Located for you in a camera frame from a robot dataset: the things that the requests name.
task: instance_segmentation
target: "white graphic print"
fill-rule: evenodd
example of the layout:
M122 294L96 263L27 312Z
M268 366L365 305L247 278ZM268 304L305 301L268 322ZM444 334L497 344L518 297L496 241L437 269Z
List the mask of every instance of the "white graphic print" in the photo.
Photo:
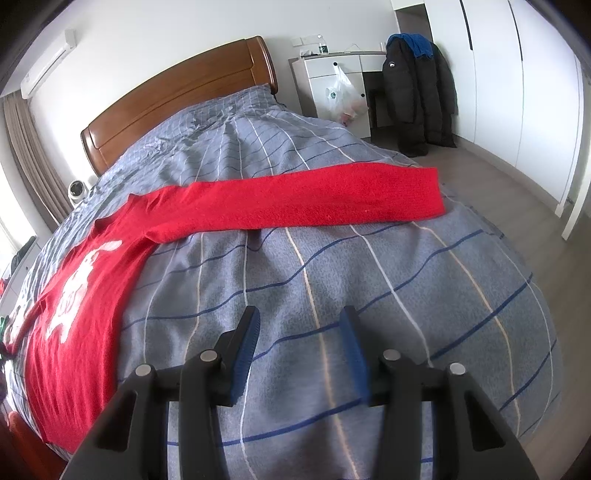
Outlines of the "white graphic print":
M64 343L67 340L72 323L88 291L88 275L93 270L93 264L98 258L99 252L103 250L112 252L119 248L121 243L121 240L107 242L85 255L80 266L70 275L66 283L64 283L64 287L61 290L60 302L57 305L56 312L53 314L50 324L47 326L46 340L58 325L61 325L60 343Z

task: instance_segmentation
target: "wardrobe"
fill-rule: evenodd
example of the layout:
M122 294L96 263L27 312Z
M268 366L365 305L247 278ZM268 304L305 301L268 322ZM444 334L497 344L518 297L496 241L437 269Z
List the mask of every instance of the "wardrobe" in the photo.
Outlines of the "wardrobe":
M562 36L526 0L391 2L428 23L450 64L454 133L537 183L560 216L583 130L583 74Z

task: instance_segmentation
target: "gray floor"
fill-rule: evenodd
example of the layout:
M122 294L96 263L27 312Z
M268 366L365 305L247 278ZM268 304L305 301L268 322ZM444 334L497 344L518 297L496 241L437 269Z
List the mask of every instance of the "gray floor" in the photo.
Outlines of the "gray floor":
M387 135L374 143L395 148ZM416 158L437 167L440 181L456 191L512 241L534 272L556 325L564 361L560 410L526 446L541 480L559 480L591 434L591 220L581 215L568 242L559 219L525 187L464 150L430 147Z

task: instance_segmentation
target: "wardrobe handle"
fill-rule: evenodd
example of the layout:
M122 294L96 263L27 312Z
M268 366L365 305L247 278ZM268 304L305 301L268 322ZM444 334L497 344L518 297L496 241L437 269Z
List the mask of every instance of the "wardrobe handle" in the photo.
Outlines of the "wardrobe handle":
M462 13L464 14L464 22L466 22L466 31L468 32L468 43L470 44L470 50L474 50L474 48L472 48L472 36L470 35L470 25L468 24L466 8L464 8L464 2L462 2L462 0L460 0L460 5L462 6Z
M513 23L515 24L515 31L517 32L517 41L519 42L519 54L521 55L521 63L523 63L523 49L521 48L521 37L519 36L519 27L517 26L517 19L515 18L515 13L513 12L513 5L511 2L507 0L509 4L509 8L511 9L511 15L513 16Z

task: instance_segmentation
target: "wooden headboard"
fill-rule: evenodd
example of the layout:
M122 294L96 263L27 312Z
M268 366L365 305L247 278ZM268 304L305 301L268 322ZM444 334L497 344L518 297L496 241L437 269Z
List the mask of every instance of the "wooden headboard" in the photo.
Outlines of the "wooden headboard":
M238 40L195 55L142 83L86 127L80 137L98 176L147 132L190 105L277 78L262 37Z

